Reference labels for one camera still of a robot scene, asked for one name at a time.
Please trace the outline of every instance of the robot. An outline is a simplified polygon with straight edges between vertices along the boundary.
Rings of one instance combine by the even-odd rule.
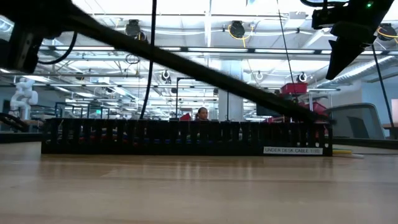
[[[23,120],[30,118],[30,106],[36,105],[39,99],[37,92],[32,90],[34,83],[35,81],[31,79],[19,79],[19,83],[16,83],[17,91],[11,98],[10,115]]]

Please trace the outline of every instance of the desk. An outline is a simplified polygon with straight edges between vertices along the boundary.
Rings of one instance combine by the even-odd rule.
[[[391,124],[383,124],[383,128],[385,130],[389,130],[390,132],[390,139],[394,139],[394,130],[398,135],[398,123],[394,123],[394,129],[391,127]]]
[[[398,156],[40,155],[20,143],[0,144],[0,166],[2,223],[398,220]]]

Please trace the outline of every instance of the white column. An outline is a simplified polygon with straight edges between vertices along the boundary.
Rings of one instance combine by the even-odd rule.
[[[243,79],[241,60],[221,61],[221,71],[238,80]],[[225,121],[227,117],[230,121],[243,121],[243,99],[224,90],[218,92],[218,119]]]

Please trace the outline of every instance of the woman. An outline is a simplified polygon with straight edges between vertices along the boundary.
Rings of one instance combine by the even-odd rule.
[[[195,115],[195,121],[208,121],[207,119],[207,109],[204,107],[199,108],[198,113]]]

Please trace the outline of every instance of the green light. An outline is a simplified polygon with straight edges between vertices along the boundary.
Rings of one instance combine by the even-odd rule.
[[[369,1],[369,2],[367,3],[366,7],[372,7],[372,5],[373,5],[373,2],[372,2],[372,1]]]

